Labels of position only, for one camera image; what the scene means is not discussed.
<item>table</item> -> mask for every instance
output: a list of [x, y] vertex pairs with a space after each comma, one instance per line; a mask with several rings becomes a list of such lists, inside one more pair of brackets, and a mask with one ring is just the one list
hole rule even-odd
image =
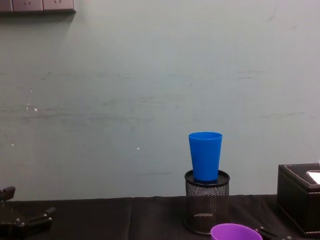
[[[185, 197], [135, 197], [90, 200], [15, 201], [26, 216], [56, 207], [50, 232], [28, 240], [208, 240], [183, 226]], [[275, 195], [230, 197], [230, 220], [265, 228], [297, 240], [295, 226], [276, 211]]]

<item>purple cup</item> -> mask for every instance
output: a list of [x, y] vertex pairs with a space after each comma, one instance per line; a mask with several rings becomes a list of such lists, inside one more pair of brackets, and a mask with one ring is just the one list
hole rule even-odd
[[234, 223], [225, 223], [211, 229], [212, 240], [263, 240], [261, 235], [251, 228]]

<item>tissue box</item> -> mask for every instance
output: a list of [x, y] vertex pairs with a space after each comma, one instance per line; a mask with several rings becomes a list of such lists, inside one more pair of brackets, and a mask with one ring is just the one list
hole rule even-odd
[[320, 237], [320, 185], [307, 171], [318, 163], [279, 165], [277, 206], [306, 237]]

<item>black metal mesh cup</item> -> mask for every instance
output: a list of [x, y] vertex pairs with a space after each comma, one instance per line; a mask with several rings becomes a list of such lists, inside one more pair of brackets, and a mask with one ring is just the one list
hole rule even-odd
[[190, 231], [210, 235], [211, 228], [229, 222], [229, 180], [224, 171], [215, 181], [194, 179], [193, 171], [185, 175], [186, 214], [184, 225]]

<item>wall outlet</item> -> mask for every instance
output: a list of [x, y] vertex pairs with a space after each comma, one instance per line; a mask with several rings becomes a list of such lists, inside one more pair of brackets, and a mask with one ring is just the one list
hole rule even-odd
[[12, 0], [14, 12], [43, 11], [42, 0]]
[[12, 12], [11, 0], [0, 0], [0, 13]]
[[74, 10], [73, 0], [43, 0], [43, 9], [46, 10]]

